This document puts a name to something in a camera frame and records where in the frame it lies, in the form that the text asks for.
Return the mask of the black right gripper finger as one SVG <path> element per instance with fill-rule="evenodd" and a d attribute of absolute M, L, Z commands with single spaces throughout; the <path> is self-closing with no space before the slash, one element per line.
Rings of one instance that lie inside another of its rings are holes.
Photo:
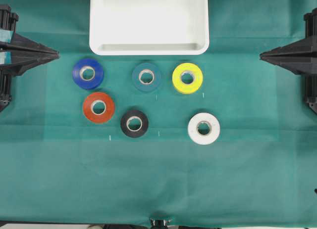
<path fill-rule="evenodd" d="M 289 70 L 295 75 L 316 74 L 317 58 L 316 57 L 299 57 L 299 56 L 269 56 L 260 57 L 262 61 L 277 65 Z"/>
<path fill-rule="evenodd" d="M 260 57 L 269 56 L 302 56 L 314 57 L 317 55 L 317 37 L 310 36 L 286 46 L 274 48 L 260 54 Z"/>

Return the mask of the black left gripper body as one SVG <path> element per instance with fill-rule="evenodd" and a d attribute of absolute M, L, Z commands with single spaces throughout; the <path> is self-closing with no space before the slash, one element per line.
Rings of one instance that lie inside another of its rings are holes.
<path fill-rule="evenodd" d="M 6 46 L 10 44 L 16 29 L 19 16 L 11 12 L 9 5 L 0 6 L 0 111 L 8 107 L 12 100 L 12 75 L 8 67 L 12 64 L 11 52 Z"/>

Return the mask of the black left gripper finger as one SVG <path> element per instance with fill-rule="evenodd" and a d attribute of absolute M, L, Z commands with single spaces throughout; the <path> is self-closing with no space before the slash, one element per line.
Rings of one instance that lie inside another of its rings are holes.
<path fill-rule="evenodd" d="M 21 76 L 27 70 L 59 59 L 59 54 L 33 51 L 1 51 L 0 70 L 13 76 Z"/>
<path fill-rule="evenodd" d="M 23 50 L 58 54 L 58 51 L 37 43 L 13 31 L 0 32 L 0 47 L 5 50 Z"/>

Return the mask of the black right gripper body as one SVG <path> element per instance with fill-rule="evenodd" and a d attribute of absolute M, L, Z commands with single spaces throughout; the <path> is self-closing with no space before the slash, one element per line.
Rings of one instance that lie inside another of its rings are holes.
<path fill-rule="evenodd" d="M 304 15 L 305 38 L 311 38 L 313 44 L 312 57 L 317 58 L 317 13 L 310 12 Z M 317 68 L 313 67 L 312 74 L 305 76 L 305 97 L 304 100 L 309 108 L 317 112 Z"/>

